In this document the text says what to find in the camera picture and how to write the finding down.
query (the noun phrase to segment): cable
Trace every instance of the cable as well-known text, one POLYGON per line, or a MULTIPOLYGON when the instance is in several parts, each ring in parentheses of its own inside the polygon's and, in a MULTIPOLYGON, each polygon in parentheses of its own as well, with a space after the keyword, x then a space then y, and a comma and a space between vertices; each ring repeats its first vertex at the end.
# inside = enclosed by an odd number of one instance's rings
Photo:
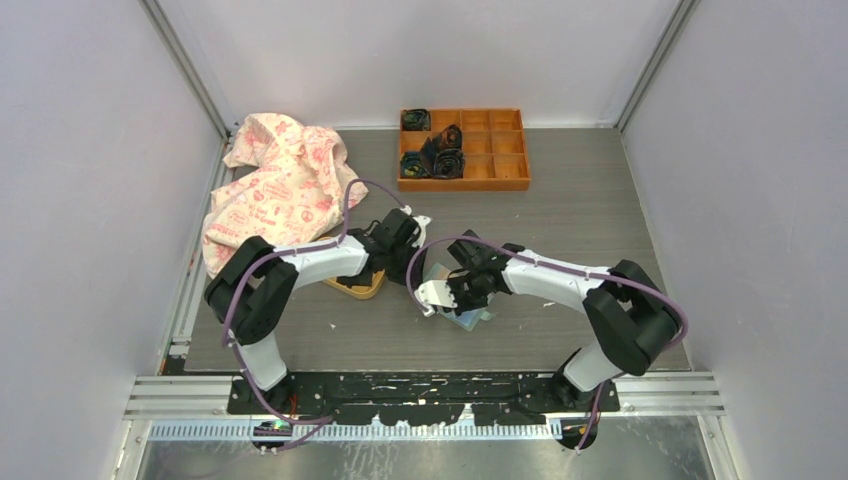
MULTIPOLYGON (((421 253, 423 253, 428 248, 432 247, 433 245, 436 245, 436 244, 442 243, 442 242, 447 242, 447 241, 450 241, 450 240, 465 240, 465 241, 468 241, 468 242, 473 242, 473 243, 476 243, 476 244, 479 244, 479 245, 484 245, 486 247, 489 247, 489 248, 497 251, 498 253, 510 256, 512 258, 516 258, 516 259, 521 260, 523 262, 535 264, 535 265, 538 265, 540 267, 550 268, 551 270, 556 270, 558 272, 567 273, 569 275, 576 275, 576 276, 579 276, 579 277, 589 277, 589 278, 593 278, 595 280, 604 280, 604 281, 608 281, 608 282, 613 282, 613 283, 617 283, 617 284, 625 286, 625 287, 633 288, 634 290, 639 290, 640 292, 643 292, 643 293, 647 293, 648 295, 650 295, 650 296, 656 298, 657 300, 663 302, 669 308, 674 310, 674 313, 676 313, 678 318, 680 318, 680 330, 678 330, 677 334, 674 336, 674 338, 671 339, 671 341, 668 343, 668 345, 666 345, 666 347, 663 350, 668 350, 669 348, 672 348, 672 347, 676 346, 677 344, 679 344, 683 340, 683 337, 685 337, 686 334, 689 332, 689 318, 686 316, 686 313, 683 312, 683 309, 680 307, 680 305, 677 304, 677 302, 670 299, 668 296, 666 296, 664 293, 660 292, 659 290, 655 290, 655 289, 653 289, 653 288, 651 288, 647 285, 642 285, 639 282, 634 282, 633 280, 630 280, 628 278, 616 277, 614 275, 608 275, 608 274, 605 274, 605 273, 586 272, 584 270, 578 270, 576 268, 570 268, 570 267, 566 267, 564 265, 559 265, 559 264, 547 262, 547 261, 544 261, 544 260, 537 262, 536 260, 534 260, 530 257, 521 255, 520 253, 510 252, 509 250, 506 250, 502 247, 495 246, 495 245, 493 245, 493 244, 491 244, 491 243, 489 243, 485 240, 482 240, 480 238, 477 238, 477 237, 468 237, 468 236, 465 236, 465 235, 455 235, 455 236, 450 236, 450 237, 445 237, 445 238, 439 238, 437 240, 432 240, 430 242, 427 242, 423 247, 419 248, 418 251, 415 252, 415 254, 412 256, 412 259, 410 260, 409 264, 412 265, 413 263, 415 263, 415 260, 418 259, 418 256, 421 255, 421 253)), ((426 306, 424 304, 422 304, 418 300, 418 298, 415 296, 415 292, 414 292, 414 289, 412 287, 411 277, 412 277, 412 269, 407 268, 406 269, 406 290, 407 290, 407 292, 409 292, 409 296, 412 297, 412 300, 416 304, 418 304, 421 308, 426 308, 426 306)))
POLYGON ((580 441, 577 442, 577 446, 574 448, 577 455, 580 455, 580 449, 583 448, 583 444, 585 444, 586 440, 589 438, 589 432, 592 430, 592 427, 594 427, 598 423, 598 420, 600 420, 601 412, 598 410, 598 405, 600 404, 601 394, 604 393, 604 385, 606 385, 606 383, 607 381, 604 380, 598 384, 598 388, 595 389, 595 400, 592 402, 592 411, 589 412, 589 421, 586 422, 586 430, 583 432, 583 436, 580 437, 580 441))
POLYGON ((259 267, 261 267, 262 265, 264 265, 268 261, 273 260, 275 258, 285 257, 285 256, 292 255, 292 254, 295 254, 295 253, 312 253, 312 252, 320 252, 320 251, 323 251, 323 250, 329 250, 331 248, 338 246, 338 244, 341 243, 341 241, 345 239, 345 237, 347 236, 347 231, 350 227, 349 200, 350 200, 350 189, 351 189, 351 187, 353 186, 354 183, 364 183, 364 184, 367 184, 367 185, 372 185, 372 186, 375 186, 377 188, 380 188, 383 191, 385 191, 386 193, 388 193, 398 204, 400 204, 401 206, 406 206, 406 204, 403 203, 403 200, 401 200, 400 197, 398 197, 396 193, 394 193, 393 191, 384 187, 383 185, 380 185, 377 182, 373 182, 371 180, 365 180, 365 179, 362 179, 362 178, 356 178, 354 180, 351 180, 351 182, 347 185, 347 188, 345 189, 344 202, 342 204, 342 216, 344 217, 344 224, 342 226, 342 233, 338 237, 332 238, 332 239, 328 240, 326 243, 323 243, 323 244, 320 244, 320 245, 312 245, 310 247, 303 247, 303 248, 293 247, 293 248, 290 248, 288 250, 282 250, 282 251, 279 251, 279 252, 271 252, 271 253, 263 256, 263 257, 260 257, 258 260, 253 262, 253 264, 247 269, 247 271, 244 273, 244 275, 242 275, 241 280, 239 280, 238 286, 236 286, 236 290, 233 293, 233 299, 230 301, 230 308, 227 309, 227 315, 226 315, 226 317, 224 317, 224 333, 221 336, 221 346, 226 347, 230 343, 229 331, 230 331, 230 327, 233 324, 233 316, 235 315, 235 312, 236 312, 236 306, 238 305, 238 300, 241 298, 242 294, 244 293, 244 288, 247 285, 247 281, 250 279, 250 277, 253 276, 253 273, 256 272, 256 270, 259 269, 259 267))
MULTIPOLYGON (((235 315, 236 306, 238 305, 238 301, 241 298, 242 293, 244 293, 244 288, 247 285, 248 279, 250 279, 250 277, 253 276, 253 273, 256 272, 256 270, 259 267, 261 267, 263 264, 265 264, 266 262, 268 262, 268 261, 270 261, 274 258, 285 257, 287 255, 291 255, 291 254, 295 254, 295 253, 309 253, 309 252, 319 252, 319 251, 322 251, 322 250, 328 250, 330 248, 334 248, 334 247, 338 246, 338 244, 342 240, 344 240, 344 238, 347 236, 348 227, 350 225, 350 190, 351 190, 351 187, 353 186, 353 184, 355 184, 355 183, 364 183, 364 184, 367 184, 367 185, 372 185, 372 186, 375 186, 377 188, 380 188, 383 191, 385 191, 386 193, 388 193, 392 198, 394 198, 395 201, 398 202, 401 206, 405 206, 405 204, 400 199, 400 197, 397 196, 397 194, 395 194, 394 192, 392 192, 388 188, 380 185, 377 182, 373 182, 371 180, 365 180, 365 179, 362 179, 362 178, 357 178, 357 179, 351 180, 351 182, 348 183, 347 188, 345 189, 344 199, 343 199, 343 203, 342 203, 342 216, 344 217, 344 226, 342 227, 343 229, 342 229, 341 235, 339 235, 335 239, 328 241, 327 243, 323 243, 323 244, 320 244, 320 245, 313 245, 313 246, 310 246, 310 247, 304 247, 302 249, 298 249, 298 248, 294 247, 294 248, 291 248, 289 250, 283 250, 283 251, 279 251, 279 252, 269 253, 268 255, 265 255, 265 256, 259 258, 258 260, 256 260, 255 262, 253 262, 253 264, 247 269, 247 271, 244 273, 244 275, 242 275, 241 279, 239 280, 239 284, 236 287, 235 292, 233 293, 233 298, 230 301, 230 307, 227 309, 227 315, 224 318, 224 334, 221 338, 222 346, 225 346, 225 347, 230 346, 230 334, 231 334, 230 327, 232 326, 232 323, 233 323, 233 316, 235 315)), ((259 403, 262 405, 262 407, 265 410, 268 411, 268 413, 270 413, 271 415, 274 415, 275 417, 279 418, 280 420, 283 420, 284 422, 289 423, 290 425, 316 425, 316 427, 313 428, 312 430, 310 430, 306 435, 298 438, 297 440, 292 440, 290 442, 287 442, 283 447, 277 449, 278 452, 284 451, 284 450, 290 450, 292 448, 295 448, 295 447, 301 445, 303 442, 306 441, 306 439, 308 439, 309 437, 318 433, 318 430, 320 430, 321 427, 323 427, 324 425, 327 425, 328 423, 333 421, 333 418, 331 416, 320 417, 320 418, 316 418, 316 419, 312 419, 312 420, 300 420, 300 419, 296 419, 296 418, 292 418, 292 417, 283 415, 282 413, 276 411, 265 400, 265 396, 262 394, 262 390, 256 384, 256 381, 254 380, 253 375, 250 374, 250 371, 247 368, 247 363, 244 361, 244 358, 242 357, 241 352, 239 352, 239 350, 237 348, 237 345, 233 344, 232 347, 233 347, 233 354, 236 357, 236 361, 238 362, 239 366, 241 367, 242 375, 244 375, 244 378, 247 380, 247 383, 250 385, 250 388, 253 391, 253 394, 256 396, 257 400, 259 400, 259 403)))
MULTIPOLYGON (((668 307, 671 308, 672 310, 674 310, 674 312, 680 318, 680 330, 677 332, 677 334, 674 336, 674 338, 672 338, 672 340, 668 343, 668 345, 666 345, 666 347, 663 350, 668 350, 669 348, 674 347, 675 345, 679 344, 683 340, 683 338, 686 336, 686 334, 689 332, 689 319, 686 317, 686 313, 683 312, 683 309, 680 307, 680 305, 677 304, 677 302, 675 302, 674 300, 672 300, 671 298, 669 298, 668 296, 666 296, 664 293, 660 292, 659 290, 655 290, 651 287, 648 287, 647 285, 643 285, 639 282, 634 282, 633 280, 630 280, 630 279, 627 279, 627 278, 616 277, 616 276, 613 276, 613 275, 607 275, 607 274, 603 274, 603 273, 585 272, 583 270, 578 270, 576 268, 570 268, 570 267, 566 267, 566 266, 563 266, 563 265, 559 265, 559 264, 555 264, 555 263, 551 263, 551 262, 547 262, 547 261, 536 262, 534 259, 532 259, 530 257, 524 256, 524 255, 521 255, 521 254, 518 254, 518 253, 515 253, 515 252, 510 252, 509 250, 498 247, 496 245, 493 245, 489 242, 486 242, 485 240, 482 240, 482 239, 476 238, 476 237, 469 237, 469 236, 465 236, 465 235, 457 235, 457 236, 445 237, 445 238, 440 238, 438 240, 430 241, 427 244, 425 244, 423 247, 421 247, 417 252, 415 252, 415 255, 412 256, 412 259, 410 261, 410 265, 412 265, 412 263, 415 262, 415 260, 418 258, 418 255, 420 253, 424 252, 425 250, 432 247, 433 245, 436 245, 437 243, 442 243, 442 242, 446 242, 446 241, 449 241, 449 240, 465 240, 465 241, 477 243, 479 245, 484 245, 486 247, 492 248, 492 249, 494 249, 495 251, 497 251, 501 254, 508 255, 512 258, 516 258, 518 260, 521 260, 521 261, 524 261, 524 262, 527 262, 527 263, 536 264, 536 265, 539 265, 539 266, 542 266, 542 267, 550 268, 552 270, 567 273, 567 274, 570 274, 570 275, 577 275, 577 276, 581 276, 581 277, 588 276, 589 278, 594 278, 596 280, 604 280, 604 281, 614 282, 614 283, 617 283, 619 285, 631 287, 633 289, 639 290, 640 292, 647 293, 648 295, 653 296, 654 298, 656 298, 656 299, 660 300, 661 302, 665 303, 666 305, 668 305, 668 307)), ((420 301, 418 301, 418 298, 415 297, 415 292, 414 292, 414 289, 412 288, 411 273, 412 273, 411 268, 407 268, 407 270, 406 270, 406 289, 409 292, 409 295, 412 297, 412 300, 415 301, 415 303, 417 303, 419 306, 421 306, 423 308, 424 305, 420 301)), ((592 410, 589 413, 589 421, 587 422, 587 425, 586 425, 586 431, 583 432, 583 436, 580 437, 580 442, 577 443, 577 447, 575 448, 575 451, 577 452, 578 455, 580 455, 580 449, 583 447, 583 445, 586 443, 586 440, 589 438, 589 432, 591 431, 592 427, 597 424, 597 421, 599 419, 599 418, 596 418, 596 417, 600 416, 600 411, 598 410, 598 404, 600 402, 601 394, 603 392, 603 388, 604 388, 605 384, 606 384, 606 380, 601 382, 597 386, 597 389, 595 390, 595 400, 594 400, 594 402, 592 402, 592 410)))

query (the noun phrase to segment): pink cloth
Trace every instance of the pink cloth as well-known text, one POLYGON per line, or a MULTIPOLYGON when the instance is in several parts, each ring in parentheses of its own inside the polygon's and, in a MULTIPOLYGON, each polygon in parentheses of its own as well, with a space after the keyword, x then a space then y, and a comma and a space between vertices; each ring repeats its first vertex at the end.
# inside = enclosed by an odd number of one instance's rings
MULTIPOLYGON (((224 163, 259 168, 212 192, 202 241, 209 275, 217 275, 254 235, 274 245, 297 245, 338 225, 344 191, 357 178, 346 161, 347 149, 334 130, 304 127, 274 113, 248 116, 224 163)), ((365 185, 354 184, 350 207, 367 193, 365 185)))

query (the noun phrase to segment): gray table surface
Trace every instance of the gray table surface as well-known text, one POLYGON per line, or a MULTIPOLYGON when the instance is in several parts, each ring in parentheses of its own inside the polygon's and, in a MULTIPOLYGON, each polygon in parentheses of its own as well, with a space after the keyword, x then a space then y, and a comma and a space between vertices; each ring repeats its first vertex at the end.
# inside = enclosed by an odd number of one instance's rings
MULTIPOLYGON (((397 131, 340 133, 357 174, 396 187, 397 131)), ((517 243, 583 265, 611 266, 626 258, 662 286, 618 132, 527 130, 526 138, 533 176, 526 192, 403 194, 414 213, 433 218, 428 238, 471 228, 497 244, 517 243)), ((352 210, 351 225, 367 226, 395 205, 371 188, 352 210)), ((428 252, 425 271, 434 261, 456 266, 443 248, 428 252)), ((583 315, 545 303, 498 295, 490 306, 497 316, 467 332, 446 318, 425 318, 400 285, 386 282, 374 298, 361 301, 313 284, 294 292, 276 336, 295 371, 553 370, 594 335, 583 315)), ((186 370, 236 369, 232 353, 219 345, 221 325, 205 303, 197 315, 186 370)), ((682 347, 654 363, 688 367, 682 347)))

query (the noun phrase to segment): orange tray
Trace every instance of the orange tray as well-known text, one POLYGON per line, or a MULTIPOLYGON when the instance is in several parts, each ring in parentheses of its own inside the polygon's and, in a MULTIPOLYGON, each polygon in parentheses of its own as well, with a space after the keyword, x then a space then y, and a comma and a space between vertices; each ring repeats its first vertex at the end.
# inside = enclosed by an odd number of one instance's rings
POLYGON ((401 130, 399 155, 395 160, 398 190, 402 192, 509 191, 530 188, 530 165, 521 110, 435 109, 430 110, 430 131, 401 130), (462 129, 465 171, 462 178, 402 178, 400 158, 418 151, 427 137, 448 125, 462 129))

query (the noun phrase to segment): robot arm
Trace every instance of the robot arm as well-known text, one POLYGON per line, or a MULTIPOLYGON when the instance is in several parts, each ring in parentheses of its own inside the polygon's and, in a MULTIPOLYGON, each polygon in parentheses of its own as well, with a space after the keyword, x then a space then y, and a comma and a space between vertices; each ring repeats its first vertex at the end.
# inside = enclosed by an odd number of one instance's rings
MULTIPOLYGON (((274 329, 294 290, 334 277, 340 283, 358 285, 370 282, 372 274, 380 270, 386 271, 389 280, 403 284, 407 265, 423 244, 429 223, 428 217, 411 216, 408 207, 394 209, 382 222, 372 222, 367 230, 351 229, 342 239, 299 245, 295 253, 275 258, 257 269, 254 277, 262 278, 262 282, 246 285, 230 331, 234 347, 259 388, 268 391, 287 381, 288 369, 280 356, 274 329)), ((291 247, 273 246, 258 236, 239 247, 204 292, 206 302, 221 322, 248 268, 259 258, 284 250, 291 247)), ((423 257, 417 263, 420 275, 423 257)))
MULTIPOLYGON (((465 236, 476 237, 470 230, 465 236)), ((555 375, 562 387, 559 396, 566 403, 585 398, 598 384, 622 372, 644 374, 680 329, 681 320, 657 299, 613 281, 590 278, 591 273, 600 273, 656 289, 634 262, 624 260, 612 268, 586 267, 546 258, 519 245, 503 248, 520 258, 457 240, 448 251, 462 269, 447 280, 423 283, 415 295, 427 307, 425 314, 436 309, 461 314, 482 308, 497 292, 533 295, 585 314, 597 338, 575 352, 555 375)))

